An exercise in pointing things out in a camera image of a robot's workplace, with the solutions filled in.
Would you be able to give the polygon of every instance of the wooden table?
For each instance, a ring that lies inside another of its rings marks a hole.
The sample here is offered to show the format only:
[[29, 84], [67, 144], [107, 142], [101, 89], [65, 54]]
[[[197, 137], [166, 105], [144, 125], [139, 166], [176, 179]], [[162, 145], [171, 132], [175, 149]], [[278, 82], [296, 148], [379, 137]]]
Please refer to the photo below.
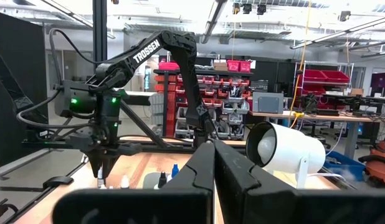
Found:
[[[292, 111], [290, 116], [290, 111], [284, 111], [282, 114], [273, 114], [273, 113], [256, 113], [249, 111], [249, 114], [252, 116], [262, 116], [262, 117], [269, 117], [269, 118], [291, 118], [291, 123], [295, 119], [294, 111]], [[356, 143], [357, 138], [359, 134], [359, 123], [360, 122], [379, 122], [379, 121], [373, 121], [369, 118], [358, 118], [354, 117], [349, 113], [340, 112], [339, 116], [323, 116], [323, 115], [316, 115], [316, 116], [309, 116], [304, 115], [304, 117], [299, 119], [307, 119], [307, 120], [322, 120], [322, 121], [345, 121], [349, 123], [349, 132], [348, 132], [348, 138], [346, 139], [345, 144], [345, 153], [344, 155], [349, 157], [350, 159], [353, 159], [354, 152], [356, 150]]]
[[[139, 141], [149, 141], [148, 138], [125, 138]], [[231, 144], [245, 144], [245, 142], [228, 141]], [[121, 178], [127, 175], [130, 180], [130, 188], [140, 189], [146, 174], [151, 172], [167, 172], [170, 173], [173, 164], [177, 163], [179, 168], [187, 163], [191, 157], [190, 154], [165, 154], [165, 153], [139, 153], [134, 156], [121, 156], [107, 178], [107, 187], [113, 186], [120, 188]], [[274, 176], [284, 182], [295, 186], [295, 175], [283, 172], [274, 172]], [[33, 224], [49, 224], [51, 221], [51, 212], [55, 203], [66, 193], [77, 189], [97, 187], [97, 180], [93, 177], [90, 164], [85, 164], [73, 176], [74, 182], [68, 186], [59, 186], [38, 204], [32, 207], [25, 215], [19, 218], [16, 223], [33, 223]], [[307, 179], [306, 188], [308, 189], [338, 189], [324, 177], [309, 177]], [[221, 207], [216, 194], [216, 223], [223, 223]]]

